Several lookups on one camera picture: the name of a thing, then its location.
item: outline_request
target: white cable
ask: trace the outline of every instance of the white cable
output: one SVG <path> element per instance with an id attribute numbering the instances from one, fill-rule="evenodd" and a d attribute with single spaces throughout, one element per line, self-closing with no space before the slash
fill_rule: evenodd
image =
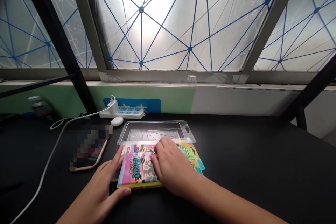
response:
<path id="1" fill-rule="evenodd" d="M 61 126 L 62 123 L 64 122 L 64 120 L 66 120 L 66 119 L 74 119 L 74 118 L 76 118 L 76 117 L 65 117 L 65 118 L 62 118 L 61 120 L 58 120 L 57 122 L 54 122 L 54 123 L 50 126 L 49 129 L 54 130 L 54 129 L 58 128 L 59 126 Z"/>
<path id="2" fill-rule="evenodd" d="M 58 136 L 58 139 L 57 139 L 57 141 L 56 141 L 56 143 L 55 143 L 55 146 L 54 146 L 54 148 L 53 148 L 53 150 L 52 150 L 52 152 L 51 152 L 51 154 L 50 154 L 50 156 L 49 156 L 49 158 L 48 158 L 48 161 L 47 161 L 47 163 L 45 164 L 45 167 L 44 167 L 44 170 L 43 170 L 43 173 L 42 173 L 42 177 L 41 177 L 41 179 L 40 179 L 40 183 L 39 183 L 39 185 L 38 185 L 38 188 L 37 188 L 37 190 L 36 190 L 36 193 L 34 194 L 34 196 L 32 197 L 32 199 L 29 201 L 29 203 L 25 206 L 25 208 L 15 217 L 15 219 L 10 223 L 10 224 L 13 224 L 25 211 L 26 211 L 26 209 L 31 205 L 31 203 L 34 201 L 34 199 L 36 198 L 36 196 L 38 195 L 38 193 L 40 192 L 40 189 L 41 189 L 41 187 L 42 187 L 42 183 L 43 183 L 43 179 L 44 179 L 44 175 L 46 174 L 46 171 L 47 171 L 47 168 L 48 168 L 48 165 L 49 165 L 49 162 L 50 162 L 50 160 L 51 160 L 51 157 L 53 156 L 53 154 L 54 154 L 54 151 L 55 151 L 55 149 L 56 149 L 56 147 L 57 147 L 57 144 L 58 144 L 58 142 L 60 141 L 60 139 L 61 139 L 61 136 L 62 136 L 62 133 L 63 133 L 63 131 L 64 131 L 64 129 L 65 129 L 65 127 L 70 123 L 70 122 L 72 122 L 72 121 L 75 121 L 75 120 L 77 120 L 77 119 L 81 119 L 81 118 L 84 118 L 84 117 L 89 117 L 89 116 L 93 116 L 93 115 L 96 115 L 96 114 L 99 114 L 100 112 L 103 112 L 103 111 L 105 111 L 105 110 L 108 110 L 110 107 L 112 107 L 114 104 L 115 104 L 115 102 L 116 102 L 116 97 L 114 96 L 114 95 L 112 95 L 113 97 L 114 97 L 114 102 L 113 102 L 113 104 L 111 105 L 111 106 L 109 106 L 109 107 L 107 107 L 107 108 L 105 108 L 105 109 L 103 109 L 102 111 L 99 111 L 99 112 L 96 112 L 96 113 L 93 113 L 93 114 L 90 114 L 90 115 L 83 115 L 83 116 L 81 116 L 81 117 L 76 117 L 76 118 L 73 118 L 72 120 L 70 120 L 70 121 L 68 121 L 68 122 L 66 122 L 66 124 L 64 124 L 64 126 L 63 126 L 63 128 L 62 128 L 62 130 L 61 130 L 61 132 L 60 132 L 60 134 L 59 134 L 59 136 Z"/>

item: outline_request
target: smartphone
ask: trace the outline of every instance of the smartphone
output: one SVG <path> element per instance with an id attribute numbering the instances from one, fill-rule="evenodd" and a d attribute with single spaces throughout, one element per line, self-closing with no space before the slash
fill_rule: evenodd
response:
<path id="1" fill-rule="evenodd" d="M 105 130 L 92 130 L 91 134 L 77 148 L 77 152 L 70 162 L 69 170 L 77 172 L 96 167 L 106 148 L 108 138 L 109 134 L 106 134 Z"/>

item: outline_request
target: power strip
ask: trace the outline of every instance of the power strip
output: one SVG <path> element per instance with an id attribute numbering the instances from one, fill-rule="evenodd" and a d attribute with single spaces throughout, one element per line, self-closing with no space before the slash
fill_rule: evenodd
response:
<path id="1" fill-rule="evenodd" d="M 111 100 L 107 106 L 109 107 L 113 102 L 114 101 Z M 115 104 L 108 110 L 99 113 L 100 118 L 115 118 L 121 116 L 127 119 L 141 119 L 145 115 L 143 107 L 119 106 L 118 101 L 115 101 Z"/>

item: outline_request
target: transparent plastic packaging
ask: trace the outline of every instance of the transparent plastic packaging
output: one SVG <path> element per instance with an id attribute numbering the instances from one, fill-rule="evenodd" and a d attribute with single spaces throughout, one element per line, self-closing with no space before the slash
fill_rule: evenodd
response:
<path id="1" fill-rule="evenodd" d="M 169 137 L 176 143 L 196 142 L 186 121 L 129 121 L 117 144 L 154 144 L 161 137 Z"/>

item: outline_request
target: green wall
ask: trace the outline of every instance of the green wall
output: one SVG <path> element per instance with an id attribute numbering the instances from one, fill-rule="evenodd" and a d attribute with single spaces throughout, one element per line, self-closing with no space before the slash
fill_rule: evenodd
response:
<path id="1" fill-rule="evenodd" d="M 0 92 L 18 87 L 0 85 Z M 194 87 L 157 86 L 112 86 L 89 85 L 94 102 L 99 110 L 104 108 L 103 99 L 114 95 L 125 99 L 160 99 L 162 113 L 190 114 L 193 104 Z M 72 85 L 49 85 L 0 99 L 0 113 L 23 114 L 32 112 L 28 97 L 40 95 L 63 117 L 76 117 L 86 112 L 75 88 Z"/>

